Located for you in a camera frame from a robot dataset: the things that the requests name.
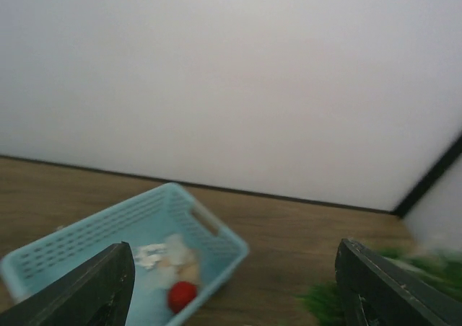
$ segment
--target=white panel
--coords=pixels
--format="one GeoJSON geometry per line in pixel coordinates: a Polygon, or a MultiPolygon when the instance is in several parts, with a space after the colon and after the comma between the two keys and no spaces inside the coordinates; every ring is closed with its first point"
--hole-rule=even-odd
{"type": "Polygon", "coordinates": [[[428,249],[462,250],[462,160],[451,167],[405,218],[428,249]]]}
{"type": "Polygon", "coordinates": [[[391,210],[462,125],[461,0],[0,0],[0,153],[391,210]]]}

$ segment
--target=wooden tabletop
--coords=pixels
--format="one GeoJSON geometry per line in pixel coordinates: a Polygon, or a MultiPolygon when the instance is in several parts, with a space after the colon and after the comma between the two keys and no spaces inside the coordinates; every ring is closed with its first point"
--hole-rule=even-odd
{"type": "MultiPolygon", "coordinates": [[[[160,182],[0,158],[0,255],[160,185],[160,182]]],[[[232,280],[187,322],[191,326],[315,325],[296,300],[334,278],[342,237],[371,247],[412,245],[388,214],[187,188],[242,236],[250,255],[232,280]]],[[[0,287],[0,310],[12,305],[0,287]]]]}

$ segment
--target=dark baseboard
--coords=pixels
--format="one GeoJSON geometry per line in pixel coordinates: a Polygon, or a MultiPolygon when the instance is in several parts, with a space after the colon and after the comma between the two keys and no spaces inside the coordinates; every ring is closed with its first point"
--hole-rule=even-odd
{"type": "Polygon", "coordinates": [[[69,169],[80,169],[80,170],[84,170],[84,171],[105,173],[105,174],[109,174],[109,175],[122,176],[122,177],[132,177],[132,178],[134,177],[134,178],[139,178],[139,179],[143,179],[143,180],[152,180],[152,181],[155,181],[155,182],[176,182],[176,183],[179,183],[179,184],[184,185],[186,187],[217,190],[217,191],[223,191],[223,192],[226,192],[226,193],[237,193],[237,194],[243,194],[243,195],[252,195],[252,196],[258,196],[258,197],[261,197],[261,198],[273,198],[275,200],[284,200],[284,201],[291,201],[291,202],[297,202],[297,203],[307,203],[307,204],[310,204],[310,205],[317,205],[317,206],[343,208],[343,209],[349,209],[349,210],[352,210],[352,211],[361,211],[361,212],[369,212],[369,213],[381,213],[381,214],[388,214],[388,215],[392,214],[389,211],[384,211],[384,210],[375,209],[375,208],[351,206],[351,205],[344,205],[344,204],[341,204],[341,203],[332,203],[332,202],[325,202],[325,201],[306,200],[304,198],[291,198],[291,197],[288,197],[288,196],[272,195],[272,194],[266,194],[266,193],[257,193],[257,192],[253,192],[253,191],[247,191],[247,190],[215,187],[213,185],[204,185],[204,184],[199,184],[199,183],[185,182],[185,181],[182,181],[182,180],[166,180],[164,178],[156,178],[156,177],[149,177],[149,176],[143,176],[143,175],[133,175],[133,174],[122,173],[122,172],[106,171],[106,170],[103,170],[103,169],[95,169],[95,168],[91,168],[91,167],[82,167],[82,166],[76,166],[76,165],[70,165],[70,164],[61,164],[61,163],[56,163],[56,162],[46,162],[46,161],[43,161],[43,160],[34,160],[34,159],[27,159],[27,158],[21,158],[21,157],[12,157],[12,156],[8,156],[8,155],[4,155],[4,154],[0,154],[0,158],[17,160],[17,161],[22,161],[22,162],[31,162],[31,163],[34,163],[34,164],[46,164],[46,165],[50,165],[50,166],[66,167],[66,168],[69,168],[69,169]]]}
{"type": "Polygon", "coordinates": [[[462,154],[462,133],[449,146],[448,150],[433,164],[425,176],[411,189],[404,199],[391,212],[394,216],[404,218],[424,195],[437,183],[445,172],[462,154]]]}

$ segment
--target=red ball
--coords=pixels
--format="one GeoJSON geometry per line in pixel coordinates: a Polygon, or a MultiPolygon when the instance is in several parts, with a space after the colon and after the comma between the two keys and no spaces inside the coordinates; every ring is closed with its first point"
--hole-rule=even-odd
{"type": "Polygon", "coordinates": [[[179,281],[168,291],[167,302],[175,314],[179,313],[197,296],[197,287],[187,281],[179,281]]]}

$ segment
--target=basket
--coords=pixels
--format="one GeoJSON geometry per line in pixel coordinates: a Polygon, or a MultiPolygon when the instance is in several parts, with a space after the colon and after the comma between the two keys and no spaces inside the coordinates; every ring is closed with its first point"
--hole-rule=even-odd
{"type": "Polygon", "coordinates": [[[136,266],[126,326],[176,326],[189,318],[248,254],[247,244],[175,183],[161,185],[10,252],[1,275],[16,302],[39,292],[107,246],[131,249],[178,233],[200,252],[201,290],[180,313],[167,307],[166,290],[149,289],[153,271],[136,266]]]}

